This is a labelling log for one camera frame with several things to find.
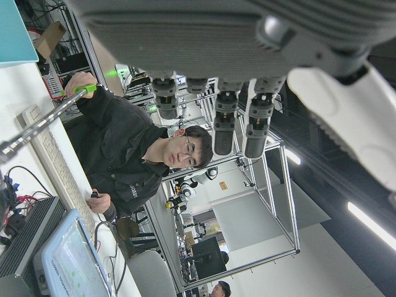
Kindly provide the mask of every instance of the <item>fluorescent light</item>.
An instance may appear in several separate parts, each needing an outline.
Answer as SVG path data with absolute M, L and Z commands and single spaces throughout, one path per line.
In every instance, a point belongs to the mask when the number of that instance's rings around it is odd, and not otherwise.
M 267 141 L 268 141 L 270 144 L 272 144 L 272 143 L 275 142 L 275 140 L 274 140 L 272 137 L 270 137 L 270 136 L 267 136 Z M 295 153 L 293 153 L 291 150 L 288 150 L 288 149 L 286 148 L 286 149 L 285 149 L 285 153 L 286 153 L 286 156 L 287 156 L 291 161 L 295 162 L 297 165 L 300 165 L 300 164 L 301 164 L 301 159 L 300 159 Z
M 301 159 L 295 154 L 293 153 L 291 150 L 288 150 L 286 148 L 286 156 L 293 162 L 295 162 L 297 165 L 301 164 Z
M 369 216 L 367 216 L 351 202 L 348 202 L 348 210 L 353 213 L 356 218 L 361 220 L 362 223 L 369 227 L 371 231 L 377 234 L 380 239 L 385 241 L 392 249 L 396 251 L 396 239 L 393 238 L 388 232 L 382 229 L 376 222 L 374 222 Z

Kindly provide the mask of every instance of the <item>man's hand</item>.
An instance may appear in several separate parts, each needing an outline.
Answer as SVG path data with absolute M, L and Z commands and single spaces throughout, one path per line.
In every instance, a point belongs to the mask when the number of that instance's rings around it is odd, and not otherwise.
M 64 94 L 68 97 L 74 95 L 74 89 L 82 87 L 83 85 L 96 85 L 98 83 L 97 79 L 89 72 L 78 72 L 72 76 L 72 78 L 67 83 L 64 89 Z M 93 97 L 93 92 L 90 92 L 83 96 L 84 98 L 91 99 Z
M 100 194 L 98 193 L 98 198 L 89 198 L 87 201 L 91 210 L 95 213 L 103 213 L 110 207 L 110 195 L 109 194 Z

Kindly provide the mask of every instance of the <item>man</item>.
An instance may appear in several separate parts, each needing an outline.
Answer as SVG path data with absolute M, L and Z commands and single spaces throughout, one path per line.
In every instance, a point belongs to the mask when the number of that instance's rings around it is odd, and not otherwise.
M 209 294 L 210 297 L 230 297 L 231 289 L 230 285 L 220 280 L 217 285 L 212 290 L 212 294 Z
M 91 73 L 79 72 L 65 94 L 96 83 Z M 142 108 L 101 86 L 83 96 L 77 107 L 83 115 L 65 128 L 91 186 L 101 193 L 88 204 L 107 220 L 142 206 L 169 168 L 204 168 L 213 157 L 212 138 L 205 129 L 179 129 L 168 138 L 167 129 L 156 127 Z

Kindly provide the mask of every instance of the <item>green screwdriver handle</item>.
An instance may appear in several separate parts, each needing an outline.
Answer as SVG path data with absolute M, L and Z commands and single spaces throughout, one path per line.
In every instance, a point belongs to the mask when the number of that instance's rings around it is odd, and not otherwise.
M 85 90 L 87 93 L 96 91 L 97 85 L 94 84 L 89 84 L 89 85 L 83 85 L 82 87 L 78 87 L 74 89 L 74 93 L 77 93 L 78 91 Z

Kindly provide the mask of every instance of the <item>eyeglasses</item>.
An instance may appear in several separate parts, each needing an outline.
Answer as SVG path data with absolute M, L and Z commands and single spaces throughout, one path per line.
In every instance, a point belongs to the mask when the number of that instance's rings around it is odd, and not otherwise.
M 194 153 L 194 150 L 195 150 L 196 146 L 190 142 L 190 140 L 188 139 L 188 136 L 187 136 L 186 133 L 185 133 L 185 135 L 186 135 L 187 141 L 183 145 L 183 154 L 185 154 L 185 155 L 187 155 L 189 157 L 184 160 L 184 166 L 186 168 L 192 169 L 193 166 L 197 165 L 196 161 L 191 156 L 191 154 Z

